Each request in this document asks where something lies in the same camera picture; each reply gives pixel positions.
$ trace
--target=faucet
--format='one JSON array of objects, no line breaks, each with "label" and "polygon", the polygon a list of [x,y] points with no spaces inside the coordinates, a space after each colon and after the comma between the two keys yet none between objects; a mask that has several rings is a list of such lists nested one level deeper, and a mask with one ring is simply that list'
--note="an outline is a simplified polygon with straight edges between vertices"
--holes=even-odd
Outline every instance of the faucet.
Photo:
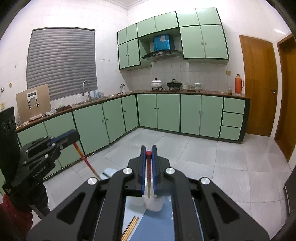
[{"label": "faucet", "polygon": [[126,84],[121,84],[120,85],[120,88],[121,88],[121,91],[120,91],[120,93],[123,93],[123,88],[126,86]]},{"label": "faucet", "polygon": [[84,96],[84,83],[87,83],[87,89],[89,91],[89,83],[87,82],[87,80],[83,81],[83,90],[82,90],[82,95],[81,96]]}]

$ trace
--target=white pot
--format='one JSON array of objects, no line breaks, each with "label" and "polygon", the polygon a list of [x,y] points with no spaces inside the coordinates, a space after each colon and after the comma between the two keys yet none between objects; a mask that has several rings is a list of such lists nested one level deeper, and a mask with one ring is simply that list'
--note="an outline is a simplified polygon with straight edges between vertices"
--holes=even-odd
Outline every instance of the white pot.
[{"label": "white pot", "polygon": [[161,80],[158,80],[157,78],[155,78],[155,80],[151,81],[152,88],[159,88],[161,86],[162,86]]}]

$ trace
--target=silver bolt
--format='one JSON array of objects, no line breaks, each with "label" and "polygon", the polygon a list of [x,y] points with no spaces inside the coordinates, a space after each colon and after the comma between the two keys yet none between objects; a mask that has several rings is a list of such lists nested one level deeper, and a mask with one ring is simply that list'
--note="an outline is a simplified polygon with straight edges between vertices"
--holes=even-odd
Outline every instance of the silver bolt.
[{"label": "silver bolt", "polygon": [[174,174],[174,173],[175,173],[175,169],[173,169],[172,167],[168,167],[168,168],[165,170],[165,172],[166,172],[167,174]]},{"label": "silver bolt", "polygon": [[133,169],[126,167],[125,169],[123,169],[123,173],[124,174],[131,174],[133,172]]},{"label": "silver bolt", "polygon": [[88,183],[89,185],[94,185],[94,184],[96,184],[97,181],[98,181],[98,180],[97,180],[95,177],[91,177],[91,178],[89,178],[89,179],[87,180],[87,183]]},{"label": "silver bolt", "polygon": [[211,181],[207,177],[203,177],[200,182],[204,185],[208,185]]}]

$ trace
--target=window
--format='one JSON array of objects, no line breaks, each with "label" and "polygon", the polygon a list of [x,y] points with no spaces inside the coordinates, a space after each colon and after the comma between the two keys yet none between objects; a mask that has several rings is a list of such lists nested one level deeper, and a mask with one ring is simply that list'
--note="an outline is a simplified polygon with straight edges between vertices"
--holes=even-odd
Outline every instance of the window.
[{"label": "window", "polygon": [[95,31],[34,29],[27,60],[27,88],[49,85],[50,100],[82,93],[83,81],[96,90]]}]

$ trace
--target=blue box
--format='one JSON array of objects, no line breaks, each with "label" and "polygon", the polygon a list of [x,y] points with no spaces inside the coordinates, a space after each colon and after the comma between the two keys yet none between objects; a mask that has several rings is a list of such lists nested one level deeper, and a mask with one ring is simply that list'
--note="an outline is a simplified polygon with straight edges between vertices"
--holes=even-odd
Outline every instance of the blue box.
[{"label": "blue box", "polygon": [[175,49],[174,39],[168,34],[155,36],[153,38],[154,51]]}]

